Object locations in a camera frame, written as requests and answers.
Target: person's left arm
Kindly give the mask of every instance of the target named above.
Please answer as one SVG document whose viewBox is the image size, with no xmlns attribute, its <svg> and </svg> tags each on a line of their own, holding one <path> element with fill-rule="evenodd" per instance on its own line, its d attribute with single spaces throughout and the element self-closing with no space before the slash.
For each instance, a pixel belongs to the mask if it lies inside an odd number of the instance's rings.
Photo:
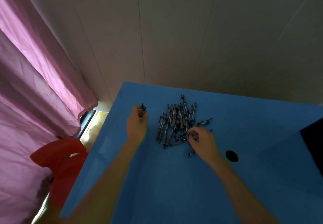
<svg viewBox="0 0 323 224">
<path fill-rule="evenodd" d="M 147 132 L 148 113 L 138 110 L 140 107 L 134 106 L 127 119 L 128 139 L 119 155 L 64 223 L 110 223 L 132 158 Z"/>
</svg>

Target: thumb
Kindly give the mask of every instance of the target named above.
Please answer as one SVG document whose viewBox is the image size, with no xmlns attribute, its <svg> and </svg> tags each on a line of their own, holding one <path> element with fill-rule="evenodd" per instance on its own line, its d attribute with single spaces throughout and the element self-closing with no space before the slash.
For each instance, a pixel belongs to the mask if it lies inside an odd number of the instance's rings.
<svg viewBox="0 0 323 224">
<path fill-rule="evenodd" d="M 146 112 L 144 114 L 144 116 L 142 117 L 142 121 L 145 122 L 145 123 L 147 123 L 148 117 L 149 117 L 149 112 Z"/>
<path fill-rule="evenodd" d="M 194 148 L 196 146 L 196 144 L 198 143 L 191 135 L 189 135 L 188 137 L 188 142 L 190 143 L 190 145 Z"/>
</svg>

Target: tabletop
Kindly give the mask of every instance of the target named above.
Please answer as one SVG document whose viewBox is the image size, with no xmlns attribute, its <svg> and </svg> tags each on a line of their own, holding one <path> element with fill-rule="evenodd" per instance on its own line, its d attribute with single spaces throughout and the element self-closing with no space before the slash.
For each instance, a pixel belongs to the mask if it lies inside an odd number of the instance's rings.
<svg viewBox="0 0 323 224">
<path fill-rule="evenodd" d="M 300 130 L 323 117 L 323 107 L 284 101 L 123 83 L 63 206 L 69 216 L 121 150 L 133 105 L 149 111 L 111 223 L 240 223 L 219 178 L 191 146 L 167 149 L 155 140 L 167 104 L 197 103 L 196 120 L 212 117 L 218 148 L 232 150 L 233 169 L 281 223 L 323 222 L 323 177 Z"/>
</svg>

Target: person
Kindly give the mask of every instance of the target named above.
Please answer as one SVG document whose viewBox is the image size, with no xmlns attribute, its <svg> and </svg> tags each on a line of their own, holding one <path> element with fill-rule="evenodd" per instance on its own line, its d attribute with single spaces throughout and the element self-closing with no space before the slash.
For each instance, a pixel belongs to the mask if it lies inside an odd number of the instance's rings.
<svg viewBox="0 0 323 224">
<path fill-rule="evenodd" d="M 106 224 L 110 222 L 132 158 L 147 132 L 149 113 L 141 111 L 140 107 L 141 105 L 134 106 L 127 119 L 128 138 L 120 153 L 64 223 Z M 253 196 L 233 171 L 230 163 L 221 157 L 213 135 L 201 127 L 193 127 L 189 132 L 198 134 L 198 142 L 191 135 L 188 141 L 197 155 L 222 181 L 240 221 L 243 224 L 277 224 L 278 221 Z"/>
</svg>

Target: person's right arm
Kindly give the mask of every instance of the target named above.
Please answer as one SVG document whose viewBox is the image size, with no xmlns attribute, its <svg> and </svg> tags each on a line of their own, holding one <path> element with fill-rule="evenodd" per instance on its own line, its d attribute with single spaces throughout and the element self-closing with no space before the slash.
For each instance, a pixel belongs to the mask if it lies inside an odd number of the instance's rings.
<svg viewBox="0 0 323 224">
<path fill-rule="evenodd" d="M 195 152 L 218 175 L 243 224 L 278 224 L 278 221 L 256 199 L 232 169 L 230 163 L 221 157 L 212 133 L 204 128 L 194 127 L 188 132 L 196 132 L 199 141 L 189 136 L 189 143 Z"/>
</svg>

